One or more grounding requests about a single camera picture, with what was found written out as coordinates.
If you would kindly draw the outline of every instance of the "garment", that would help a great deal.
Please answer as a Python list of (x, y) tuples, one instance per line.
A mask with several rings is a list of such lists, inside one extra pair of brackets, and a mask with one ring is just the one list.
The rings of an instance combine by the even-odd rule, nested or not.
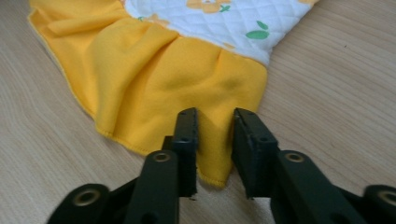
[[(201, 2), (204, 7), (199, 1), (184, 2), (188, 10), (202, 13), (218, 8), (207, 1)], [(172, 135), (179, 111), (196, 107), (198, 174), (209, 184), (225, 186), (233, 166), (233, 110), (257, 110), (267, 79), (266, 60), (238, 54), (233, 50), (238, 45), (183, 35), (167, 27), (172, 21), (162, 20), (158, 11), (131, 16), (118, 0), (30, 4), (30, 23), (99, 133), (147, 155)], [(232, 1), (223, 4), (223, 10), (234, 6)], [(302, 7), (308, 10), (313, 1), (307, 4)], [(263, 37), (267, 30), (272, 35), (275, 28), (267, 23), (256, 21), (256, 35)]]

